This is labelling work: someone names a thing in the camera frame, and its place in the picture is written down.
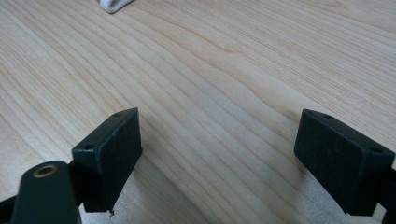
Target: wooden table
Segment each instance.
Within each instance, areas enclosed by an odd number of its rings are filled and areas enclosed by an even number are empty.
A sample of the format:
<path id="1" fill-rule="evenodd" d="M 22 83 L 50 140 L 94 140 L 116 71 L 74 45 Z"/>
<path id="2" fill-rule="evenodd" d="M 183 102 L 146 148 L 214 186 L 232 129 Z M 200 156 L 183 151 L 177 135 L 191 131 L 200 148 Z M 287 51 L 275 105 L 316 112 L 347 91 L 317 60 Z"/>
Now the wooden table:
<path id="1" fill-rule="evenodd" d="M 109 115 L 144 153 L 114 217 L 83 223 L 376 223 L 293 154 L 303 108 L 396 148 L 396 2 L 0 1 L 0 200 Z"/>

